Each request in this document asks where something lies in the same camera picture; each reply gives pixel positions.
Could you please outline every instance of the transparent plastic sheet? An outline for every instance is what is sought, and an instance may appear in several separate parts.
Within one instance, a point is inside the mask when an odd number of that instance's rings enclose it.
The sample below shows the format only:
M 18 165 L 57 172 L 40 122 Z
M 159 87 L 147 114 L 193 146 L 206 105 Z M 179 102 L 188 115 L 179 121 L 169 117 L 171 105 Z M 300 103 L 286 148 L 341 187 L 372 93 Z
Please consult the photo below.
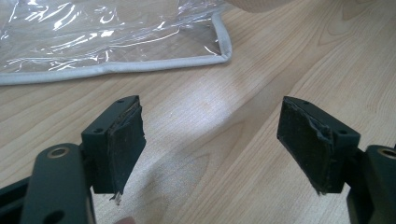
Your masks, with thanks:
M 0 84 L 224 63 L 222 0 L 0 1 Z

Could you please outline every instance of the screw hole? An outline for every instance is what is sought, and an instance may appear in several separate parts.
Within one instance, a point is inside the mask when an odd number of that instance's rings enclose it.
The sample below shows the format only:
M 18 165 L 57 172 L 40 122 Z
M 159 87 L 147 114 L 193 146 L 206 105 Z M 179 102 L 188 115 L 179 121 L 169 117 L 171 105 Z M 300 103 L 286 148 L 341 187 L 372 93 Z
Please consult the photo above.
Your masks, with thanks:
M 57 147 L 53 150 L 51 150 L 48 154 L 47 157 L 50 159 L 56 159 L 56 158 L 60 158 L 64 155 L 66 155 L 69 152 L 69 148 L 68 147 Z
M 381 153 L 383 156 L 386 156 L 390 159 L 396 160 L 396 152 L 387 148 L 380 148 L 379 153 Z
M 101 128 L 93 130 L 94 133 L 101 133 L 102 131 L 103 131 L 103 129 L 101 129 Z
M 43 223 L 44 224 L 55 224 L 60 222 L 64 218 L 64 211 L 57 210 L 55 212 L 52 212 L 44 218 Z

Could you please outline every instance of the light wood tabletop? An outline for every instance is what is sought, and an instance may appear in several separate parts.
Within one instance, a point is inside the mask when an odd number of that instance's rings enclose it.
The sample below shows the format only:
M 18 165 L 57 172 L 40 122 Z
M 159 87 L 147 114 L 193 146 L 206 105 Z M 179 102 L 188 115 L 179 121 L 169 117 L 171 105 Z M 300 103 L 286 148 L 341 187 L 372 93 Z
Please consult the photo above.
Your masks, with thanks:
M 140 95 L 148 141 L 122 195 L 95 195 L 98 223 L 348 223 L 346 196 L 318 196 L 276 139 L 283 96 L 396 143 L 396 1 L 296 0 L 224 13 L 229 63 L 0 87 L 0 188 L 35 156 Z

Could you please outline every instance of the black bracket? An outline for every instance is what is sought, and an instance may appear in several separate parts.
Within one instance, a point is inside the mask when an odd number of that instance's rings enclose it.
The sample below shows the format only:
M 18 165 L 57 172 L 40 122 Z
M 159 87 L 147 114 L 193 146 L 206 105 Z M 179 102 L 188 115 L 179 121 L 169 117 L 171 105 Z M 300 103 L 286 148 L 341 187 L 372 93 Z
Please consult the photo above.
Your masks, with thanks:
M 284 97 L 277 138 L 321 194 L 351 190 L 351 223 L 395 223 L 396 150 L 358 149 L 361 135 L 311 103 Z
M 141 113 L 138 96 L 120 99 L 82 133 L 80 146 L 39 153 L 30 177 L 0 189 L 0 223 L 95 223 L 90 187 L 123 193 L 146 145 Z

